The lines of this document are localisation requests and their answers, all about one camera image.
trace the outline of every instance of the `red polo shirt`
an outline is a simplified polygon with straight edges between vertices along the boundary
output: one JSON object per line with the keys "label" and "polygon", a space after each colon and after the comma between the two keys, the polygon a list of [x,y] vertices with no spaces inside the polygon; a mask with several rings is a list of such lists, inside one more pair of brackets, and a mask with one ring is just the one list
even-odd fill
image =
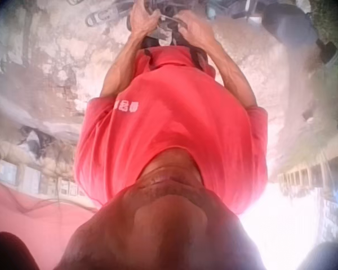
{"label": "red polo shirt", "polygon": [[214,80],[212,67],[194,67],[187,48],[150,51],[151,61],[139,53],[136,76],[117,98],[89,102],[76,181],[102,206],[134,184],[152,158],[179,147],[197,163],[205,187],[243,212],[267,182],[266,111],[243,108]]}

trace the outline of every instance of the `man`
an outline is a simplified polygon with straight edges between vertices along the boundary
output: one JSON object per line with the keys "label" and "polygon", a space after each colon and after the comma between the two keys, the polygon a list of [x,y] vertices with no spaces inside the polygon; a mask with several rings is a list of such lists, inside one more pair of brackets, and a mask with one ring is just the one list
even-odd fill
{"label": "man", "polygon": [[[101,209],[57,269],[263,268],[235,214],[267,182],[267,114],[193,13],[177,15],[191,48],[140,50],[160,16],[138,0],[128,42],[88,104],[75,178]],[[213,59],[224,87],[203,55],[193,64],[194,47]]]}

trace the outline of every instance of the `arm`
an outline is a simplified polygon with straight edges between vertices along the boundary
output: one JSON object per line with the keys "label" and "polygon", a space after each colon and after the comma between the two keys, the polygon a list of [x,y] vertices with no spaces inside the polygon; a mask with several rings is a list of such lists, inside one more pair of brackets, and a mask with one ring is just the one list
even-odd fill
{"label": "arm", "polygon": [[116,96],[129,86],[134,77],[136,54],[144,37],[157,27],[160,15],[159,10],[149,15],[144,0],[134,4],[130,16],[131,35],[106,74],[100,97]]}
{"label": "arm", "polygon": [[256,106],[256,98],[246,77],[241,72],[237,64],[224,51],[221,44],[215,39],[211,26],[198,18],[191,11],[182,11],[177,18],[184,21],[188,28],[179,28],[179,32],[193,46],[203,49],[212,58],[214,64],[219,69],[223,79],[224,87],[229,90],[234,97],[248,108]]}

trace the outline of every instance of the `forearm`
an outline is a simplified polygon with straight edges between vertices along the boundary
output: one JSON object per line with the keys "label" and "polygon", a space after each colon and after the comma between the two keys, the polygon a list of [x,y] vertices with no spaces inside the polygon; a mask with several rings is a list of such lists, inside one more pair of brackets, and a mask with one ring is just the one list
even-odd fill
{"label": "forearm", "polygon": [[256,106],[256,98],[246,77],[229,57],[219,42],[213,40],[204,50],[219,69],[224,87],[229,90],[244,108]]}
{"label": "forearm", "polygon": [[100,97],[115,96],[129,86],[134,77],[135,58],[142,41],[143,37],[130,35],[105,76]]}

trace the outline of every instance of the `skin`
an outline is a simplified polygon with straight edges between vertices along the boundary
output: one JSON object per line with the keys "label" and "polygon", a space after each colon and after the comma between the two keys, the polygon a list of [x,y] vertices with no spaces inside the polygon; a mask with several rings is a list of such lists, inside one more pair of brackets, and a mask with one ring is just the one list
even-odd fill
{"label": "skin", "polygon": [[[104,80],[101,97],[130,84],[142,39],[160,13],[147,14],[138,0],[132,34]],[[191,12],[178,17],[192,45],[218,65],[225,86],[244,107],[256,105],[244,75],[215,41],[211,27]],[[56,269],[263,269],[257,248],[238,218],[202,184],[200,170],[185,150],[157,155],[133,186],[121,191],[71,238]]]}

